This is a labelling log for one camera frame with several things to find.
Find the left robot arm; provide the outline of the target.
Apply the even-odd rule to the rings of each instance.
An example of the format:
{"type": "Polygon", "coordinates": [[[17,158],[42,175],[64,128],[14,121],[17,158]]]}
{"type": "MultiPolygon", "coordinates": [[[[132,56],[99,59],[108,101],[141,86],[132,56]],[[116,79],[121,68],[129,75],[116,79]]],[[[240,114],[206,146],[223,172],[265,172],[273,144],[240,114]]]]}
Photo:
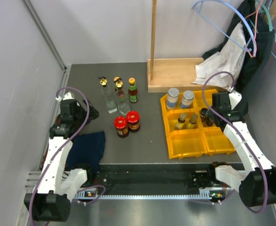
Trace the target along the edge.
{"type": "Polygon", "coordinates": [[[29,221],[65,222],[71,202],[81,186],[90,186],[94,176],[86,169],[72,169],[63,179],[65,164],[73,146],[73,139],[87,125],[92,105],[84,98],[85,108],[75,99],[74,88],[70,88],[63,97],[56,95],[60,103],[60,113],[50,128],[48,152],[40,177],[33,191],[24,197],[29,212],[29,221]]]}

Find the black cap spice jar back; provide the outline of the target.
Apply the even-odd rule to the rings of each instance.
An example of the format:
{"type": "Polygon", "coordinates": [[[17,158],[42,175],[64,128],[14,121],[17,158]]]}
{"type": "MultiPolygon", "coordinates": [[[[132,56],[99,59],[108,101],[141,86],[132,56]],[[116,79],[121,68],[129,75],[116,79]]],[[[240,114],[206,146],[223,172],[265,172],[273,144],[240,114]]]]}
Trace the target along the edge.
{"type": "Polygon", "coordinates": [[[206,123],[206,125],[207,125],[208,127],[211,127],[211,126],[213,126],[213,124],[214,124],[214,120],[212,120],[211,118],[208,117],[208,118],[206,119],[205,123],[206,123]]]}

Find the red lid jar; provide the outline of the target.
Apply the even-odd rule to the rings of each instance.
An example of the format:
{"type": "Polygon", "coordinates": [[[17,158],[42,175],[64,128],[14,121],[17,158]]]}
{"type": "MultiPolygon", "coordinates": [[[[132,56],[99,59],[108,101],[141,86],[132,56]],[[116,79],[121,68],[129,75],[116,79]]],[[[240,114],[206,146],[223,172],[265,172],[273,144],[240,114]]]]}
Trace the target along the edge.
{"type": "Polygon", "coordinates": [[[129,111],[126,115],[129,130],[138,132],[140,130],[140,115],[136,111],[129,111]]]}
{"type": "Polygon", "coordinates": [[[114,127],[117,130],[117,135],[125,138],[129,134],[127,120],[123,116],[119,116],[114,120],[114,127]]]}

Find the silver lid spice jar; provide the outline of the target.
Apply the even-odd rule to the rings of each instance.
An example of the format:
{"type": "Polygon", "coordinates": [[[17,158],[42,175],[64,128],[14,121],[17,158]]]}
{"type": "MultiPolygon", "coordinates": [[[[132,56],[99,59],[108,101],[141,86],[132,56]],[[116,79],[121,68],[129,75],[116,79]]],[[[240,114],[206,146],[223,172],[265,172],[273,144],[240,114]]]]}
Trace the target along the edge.
{"type": "Polygon", "coordinates": [[[190,90],[184,91],[184,93],[182,95],[181,103],[180,103],[180,108],[181,109],[190,108],[194,97],[195,97],[194,92],[192,92],[190,90]]]}
{"type": "Polygon", "coordinates": [[[166,107],[168,110],[174,110],[177,106],[179,98],[179,90],[177,88],[170,88],[167,93],[166,107]]]}

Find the yellow label brown cap bottle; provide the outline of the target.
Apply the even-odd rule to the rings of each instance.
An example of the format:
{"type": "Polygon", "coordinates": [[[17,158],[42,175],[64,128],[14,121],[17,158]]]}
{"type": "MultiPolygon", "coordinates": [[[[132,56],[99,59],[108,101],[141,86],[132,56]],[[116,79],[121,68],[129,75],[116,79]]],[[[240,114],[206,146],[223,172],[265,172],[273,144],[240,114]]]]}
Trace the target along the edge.
{"type": "Polygon", "coordinates": [[[186,129],[194,129],[197,123],[197,119],[198,119],[198,115],[193,114],[187,123],[186,129]]]}

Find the small brown cap bottle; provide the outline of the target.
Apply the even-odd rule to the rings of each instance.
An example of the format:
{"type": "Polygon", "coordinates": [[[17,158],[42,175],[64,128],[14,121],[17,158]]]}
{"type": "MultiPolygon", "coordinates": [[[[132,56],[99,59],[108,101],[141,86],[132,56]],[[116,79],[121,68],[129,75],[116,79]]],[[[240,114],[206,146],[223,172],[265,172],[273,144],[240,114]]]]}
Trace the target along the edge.
{"type": "Polygon", "coordinates": [[[181,113],[180,117],[177,120],[177,123],[175,125],[175,130],[181,130],[184,127],[186,121],[186,114],[185,113],[181,113]]]}

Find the black cap spice jar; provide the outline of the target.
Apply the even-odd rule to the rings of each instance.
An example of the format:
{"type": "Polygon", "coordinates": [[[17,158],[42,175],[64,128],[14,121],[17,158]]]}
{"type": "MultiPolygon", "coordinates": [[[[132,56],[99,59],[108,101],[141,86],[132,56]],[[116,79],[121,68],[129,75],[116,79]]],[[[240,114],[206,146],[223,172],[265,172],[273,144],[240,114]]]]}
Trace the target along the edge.
{"type": "Polygon", "coordinates": [[[208,109],[207,108],[202,108],[200,110],[200,118],[202,121],[205,121],[208,117],[208,109]]]}
{"type": "Polygon", "coordinates": [[[211,118],[208,117],[208,118],[206,119],[205,123],[206,123],[206,125],[207,125],[208,127],[211,127],[211,126],[213,126],[213,124],[214,124],[214,120],[212,120],[211,118]]]}

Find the clear bottle gold pourer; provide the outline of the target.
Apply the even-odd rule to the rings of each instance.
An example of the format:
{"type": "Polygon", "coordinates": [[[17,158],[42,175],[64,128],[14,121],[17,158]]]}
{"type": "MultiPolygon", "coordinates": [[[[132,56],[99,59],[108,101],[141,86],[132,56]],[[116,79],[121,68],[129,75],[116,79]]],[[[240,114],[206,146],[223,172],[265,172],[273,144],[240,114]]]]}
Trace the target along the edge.
{"type": "Polygon", "coordinates": [[[99,77],[98,79],[100,80],[100,84],[102,86],[101,92],[102,92],[108,113],[109,114],[116,113],[118,111],[118,108],[115,103],[112,90],[108,85],[107,79],[105,77],[99,77]]]}

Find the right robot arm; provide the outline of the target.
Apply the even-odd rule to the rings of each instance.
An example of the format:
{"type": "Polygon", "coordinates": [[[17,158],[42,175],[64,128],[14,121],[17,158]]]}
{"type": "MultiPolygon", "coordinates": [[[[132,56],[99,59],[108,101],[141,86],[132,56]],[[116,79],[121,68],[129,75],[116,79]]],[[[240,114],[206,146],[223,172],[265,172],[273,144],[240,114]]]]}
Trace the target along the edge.
{"type": "Polygon", "coordinates": [[[212,186],[229,185],[239,193],[246,207],[276,204],[276,167],[267,159],[251,136],[236,106],[242,95],[236,91],[212,95],[210,112],[215,125],[231,142],[244,168],[234,169],[225,162],[213,162],[208,167],[207,182],[212,186]]]}

